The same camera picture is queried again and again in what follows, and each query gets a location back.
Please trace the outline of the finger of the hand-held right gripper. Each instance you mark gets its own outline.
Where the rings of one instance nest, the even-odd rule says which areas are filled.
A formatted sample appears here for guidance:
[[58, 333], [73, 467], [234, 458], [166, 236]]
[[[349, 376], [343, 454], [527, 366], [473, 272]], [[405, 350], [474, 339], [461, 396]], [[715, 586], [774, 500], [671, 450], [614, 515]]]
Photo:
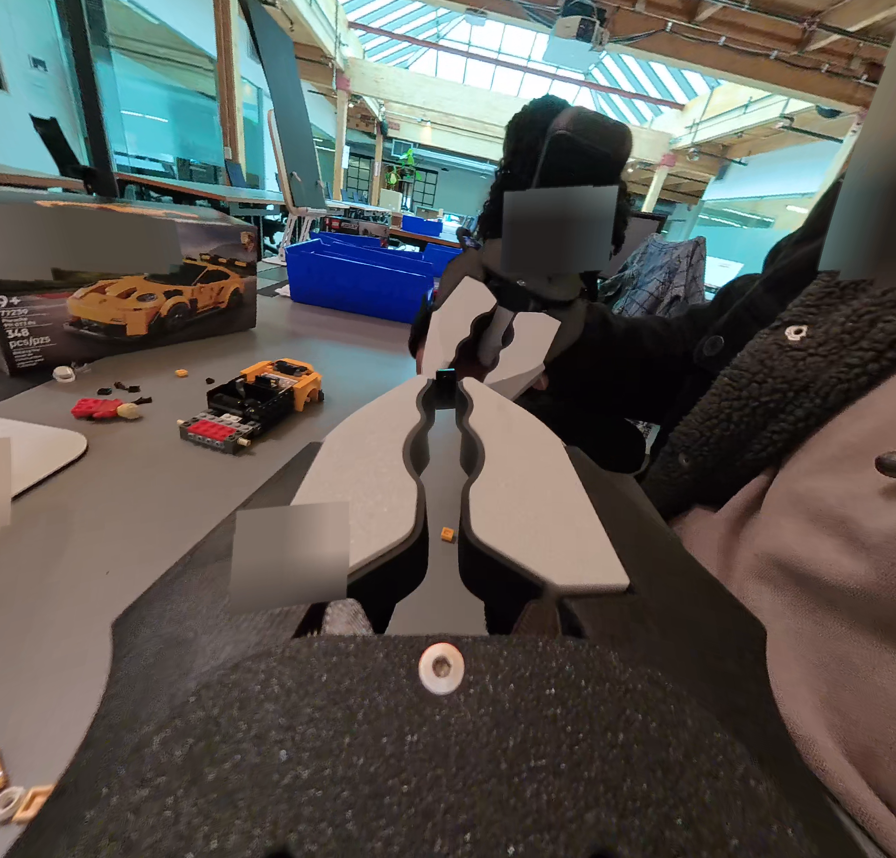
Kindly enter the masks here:
[[487, 372], [484, 385], [511, 401], [528, 391], [544, 371], [561, 322], [553, 316], [521, 312], [510, 321], [511, 337], [500, 346], [497, 362]]
[[454, 369], [476, 326], [488, 321], [497, 299], [481, 281], [465, 277], [432, 311], [418, 374], [435, 377], [441, 370]]

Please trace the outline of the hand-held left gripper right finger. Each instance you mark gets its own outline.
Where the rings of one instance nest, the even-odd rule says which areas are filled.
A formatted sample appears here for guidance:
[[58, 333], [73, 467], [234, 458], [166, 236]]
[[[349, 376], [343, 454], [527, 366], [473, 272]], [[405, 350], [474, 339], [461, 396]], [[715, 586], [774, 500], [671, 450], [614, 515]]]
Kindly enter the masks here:
[[630, 586], [563, 441], [473, 379], [457, 387], [462, 434], [458, 562], [484, 603], [623, 593]]

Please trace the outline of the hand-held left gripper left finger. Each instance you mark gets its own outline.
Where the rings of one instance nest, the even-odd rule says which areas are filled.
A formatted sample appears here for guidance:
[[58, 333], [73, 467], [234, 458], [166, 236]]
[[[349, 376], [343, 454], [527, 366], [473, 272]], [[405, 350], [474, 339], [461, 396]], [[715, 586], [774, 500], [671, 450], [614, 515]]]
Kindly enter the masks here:
[[413, 552], [423, 535], [429, 379], [410, 379], [362, 406], [322, 441], [293, 506], [347, 505], [347, 583]]

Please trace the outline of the person's right forearm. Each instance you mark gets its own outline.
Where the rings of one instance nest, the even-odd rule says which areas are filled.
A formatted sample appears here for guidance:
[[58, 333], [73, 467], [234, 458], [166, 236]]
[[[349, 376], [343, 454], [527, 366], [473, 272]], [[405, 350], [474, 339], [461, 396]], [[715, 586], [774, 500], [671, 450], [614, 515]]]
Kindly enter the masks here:
[[606, 471], [634, 474], [645, 443], [633, 421], [666, 438], [725, 367], [813, 282], [824, 237], [786, 237], [758, 275], [723, 286], [674, 317], [588, 310], [580, 337], [546, 365], [542, 420]]

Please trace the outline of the partly built lego car chassis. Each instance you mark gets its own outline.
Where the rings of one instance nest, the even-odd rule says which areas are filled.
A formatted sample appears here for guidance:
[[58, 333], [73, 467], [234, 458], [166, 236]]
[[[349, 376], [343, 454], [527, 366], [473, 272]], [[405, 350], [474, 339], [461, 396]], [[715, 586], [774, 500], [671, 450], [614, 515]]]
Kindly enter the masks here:
[[320, 372], [290, 358], [256, 363], [206, 397], [203, 412], [178, 421], [180, 438], [231, 456], [324, 400]]

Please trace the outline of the lego box yellow car print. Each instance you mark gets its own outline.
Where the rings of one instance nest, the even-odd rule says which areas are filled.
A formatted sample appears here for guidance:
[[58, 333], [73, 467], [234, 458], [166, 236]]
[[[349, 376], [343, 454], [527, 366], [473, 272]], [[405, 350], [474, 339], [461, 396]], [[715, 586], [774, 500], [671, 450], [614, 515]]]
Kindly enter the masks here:
[[259, 259], [258, 228], [213, 209], [2, 188], [2, 372], [251, 329]]

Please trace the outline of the ceiling projector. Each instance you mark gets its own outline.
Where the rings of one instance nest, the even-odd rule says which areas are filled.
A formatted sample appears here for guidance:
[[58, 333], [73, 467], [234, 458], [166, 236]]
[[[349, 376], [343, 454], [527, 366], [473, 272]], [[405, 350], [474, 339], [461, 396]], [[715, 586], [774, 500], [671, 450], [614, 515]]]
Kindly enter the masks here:
[[608, 11], [595, 0], [565, 0], [546, 42], [542, 62], [584, 75], [609, 42]]

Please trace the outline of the plaid cloth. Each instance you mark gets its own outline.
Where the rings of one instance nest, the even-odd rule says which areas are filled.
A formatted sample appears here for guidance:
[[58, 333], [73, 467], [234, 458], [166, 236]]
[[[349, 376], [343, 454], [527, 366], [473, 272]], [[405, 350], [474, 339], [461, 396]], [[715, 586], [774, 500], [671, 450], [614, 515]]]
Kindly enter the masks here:
[[602, 286], [601, 298], [613, 314], [671, 318], [706, 303], [704, 237], [680, 242], [649, 236]]

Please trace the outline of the dark fleece jacket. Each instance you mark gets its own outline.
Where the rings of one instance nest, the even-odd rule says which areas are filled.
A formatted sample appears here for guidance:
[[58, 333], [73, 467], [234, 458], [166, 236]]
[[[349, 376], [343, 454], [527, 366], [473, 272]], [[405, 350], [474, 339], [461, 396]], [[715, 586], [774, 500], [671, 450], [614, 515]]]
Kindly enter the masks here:
[[675, 427], [644, 476], [644, 493], [666, 519], [720, 507], [894, 366], [894, 286], [820, 274]]

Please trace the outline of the black panel on white stand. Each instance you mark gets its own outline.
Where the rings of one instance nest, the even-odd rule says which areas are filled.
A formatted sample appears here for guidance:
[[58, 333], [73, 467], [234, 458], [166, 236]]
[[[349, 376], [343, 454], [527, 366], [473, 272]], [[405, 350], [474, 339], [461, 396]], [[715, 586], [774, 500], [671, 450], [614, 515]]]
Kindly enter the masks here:
[[278, 261], [284, 265], [287, 248], [307, 240], [312, 223], [327, 215], [325, 187], [294, 42], [261, 1], [239, 2], [272, 98], [268, 130], [287, 208], [278, 250]]

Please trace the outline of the white rounded plate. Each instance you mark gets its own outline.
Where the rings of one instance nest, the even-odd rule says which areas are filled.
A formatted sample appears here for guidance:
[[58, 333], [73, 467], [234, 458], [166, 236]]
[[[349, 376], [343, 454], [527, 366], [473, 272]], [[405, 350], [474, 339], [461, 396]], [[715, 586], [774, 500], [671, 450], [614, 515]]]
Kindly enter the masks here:
[[9, 501], [44, 481], [87, 451], [78, 432], [23, 421], [1, 420], [1, 498]]

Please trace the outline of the black pole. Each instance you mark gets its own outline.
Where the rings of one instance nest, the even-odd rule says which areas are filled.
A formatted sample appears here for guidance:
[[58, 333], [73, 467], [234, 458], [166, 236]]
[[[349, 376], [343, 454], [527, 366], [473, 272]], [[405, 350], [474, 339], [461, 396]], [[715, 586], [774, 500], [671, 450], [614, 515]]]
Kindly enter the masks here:
[[87, 154], [96, 171], [95, 193], [117, 200], [118, 181], [111, 160], [101, 96], [91, 51], [91, 35], [84, 0], [61, 0], [68, 26], [75, 79], [84, 118]]

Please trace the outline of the orange lego bracket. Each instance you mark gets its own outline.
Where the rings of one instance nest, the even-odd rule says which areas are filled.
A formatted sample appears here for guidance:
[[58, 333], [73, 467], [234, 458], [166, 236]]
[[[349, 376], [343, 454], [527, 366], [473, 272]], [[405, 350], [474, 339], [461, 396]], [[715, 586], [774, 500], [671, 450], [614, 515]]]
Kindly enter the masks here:
[[22, 797], [11, 822], [20, 826], [28, 825], [46, 804], [54, 789], [55, 785], [30, 787]]

